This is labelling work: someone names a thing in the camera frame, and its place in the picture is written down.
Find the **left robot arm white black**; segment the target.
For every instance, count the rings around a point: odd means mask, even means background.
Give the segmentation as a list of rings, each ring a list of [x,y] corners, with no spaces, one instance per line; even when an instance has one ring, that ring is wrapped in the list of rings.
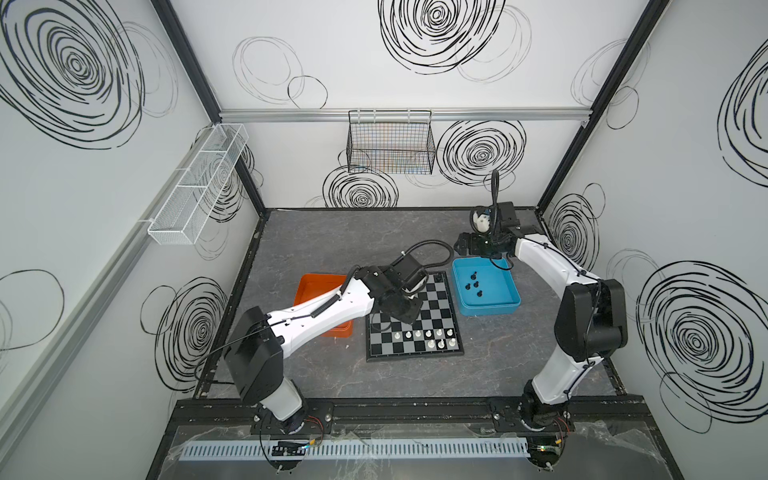
[[[223,350],[240,400],[265,408],[286,433],[300,429],[307,402],[285,375],[284,360],[326,331],[369,314],[414,321],[421,311],[418,290],[427,278],[427,269],[410,260],[354,267],[340,286],[303,303],[269,313],[247,310]]]

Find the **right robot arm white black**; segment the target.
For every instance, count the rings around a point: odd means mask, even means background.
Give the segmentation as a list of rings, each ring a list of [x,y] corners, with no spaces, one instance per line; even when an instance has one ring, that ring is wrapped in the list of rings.
[[[560,298],[556,347],[543,369],[525,384],[519,404],[523,424],[541,431],[564,414],[573,391],[592,368],[627,344],[624,287],[574,263],[542,234],[514,233],[496,247],[478,234],[462,233],[454,250],[489,260],[511,252]]]

